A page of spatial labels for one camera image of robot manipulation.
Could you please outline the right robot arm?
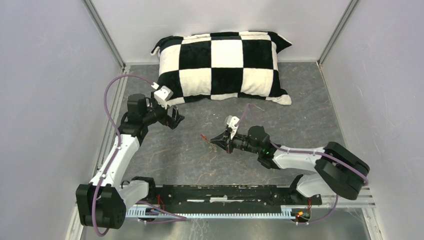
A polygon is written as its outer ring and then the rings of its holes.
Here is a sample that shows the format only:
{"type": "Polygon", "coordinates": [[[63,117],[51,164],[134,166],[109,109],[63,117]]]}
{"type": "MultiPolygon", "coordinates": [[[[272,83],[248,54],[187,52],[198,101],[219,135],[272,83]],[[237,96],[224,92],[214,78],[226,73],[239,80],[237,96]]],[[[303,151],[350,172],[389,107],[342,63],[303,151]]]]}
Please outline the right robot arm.
{"type": "Polygon", "coordinates": [[[259,163],[267,169],[298,169],[311,172],[293,181],[289,199],[302,204],[315,195],[337,195],[356,200],[362,187],[368,184],[370,167],[338,142],[324,147],[290,148],[271,141],[263,126],[252,126],[247,134],[231,127],[211,138],[210,143],[231,154],[235,149],[257,154],[259,163]]]}

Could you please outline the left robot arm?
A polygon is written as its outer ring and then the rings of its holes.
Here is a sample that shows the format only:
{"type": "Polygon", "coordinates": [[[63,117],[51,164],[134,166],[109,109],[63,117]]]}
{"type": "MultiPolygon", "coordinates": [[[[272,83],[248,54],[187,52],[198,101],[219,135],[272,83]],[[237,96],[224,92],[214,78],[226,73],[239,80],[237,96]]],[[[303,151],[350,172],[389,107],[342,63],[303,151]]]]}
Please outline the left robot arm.
{"type": "Polygon", "coordinates": [[[135,176],[121,186],[124,173],[134,154],[141,147],[150,125],[160,123],[175,129],[184,120],[177,106],[164,107],[153,97],[132,94],[127,100],[113,147],[98,173],[75,192],[79,220],[83,226],[96,230],[119,229],[127,210],[139,201],[151,204],[157,199],[152,177],[135,176]]]}

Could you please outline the metal keyring with red handle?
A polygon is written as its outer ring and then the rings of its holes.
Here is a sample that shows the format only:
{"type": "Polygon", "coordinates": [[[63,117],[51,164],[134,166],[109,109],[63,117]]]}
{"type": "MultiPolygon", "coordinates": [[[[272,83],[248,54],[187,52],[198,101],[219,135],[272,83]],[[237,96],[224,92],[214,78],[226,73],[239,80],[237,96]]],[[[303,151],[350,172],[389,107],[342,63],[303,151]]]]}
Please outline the metal keyring with red handle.
{"type": "Polygon", "coordinates": [[[203,134],[200,135],[203,140],[205,140],[210,148],[210,152],[217,152],[217,148],[214,144],[210,142],[210,140],[203,134]]]}

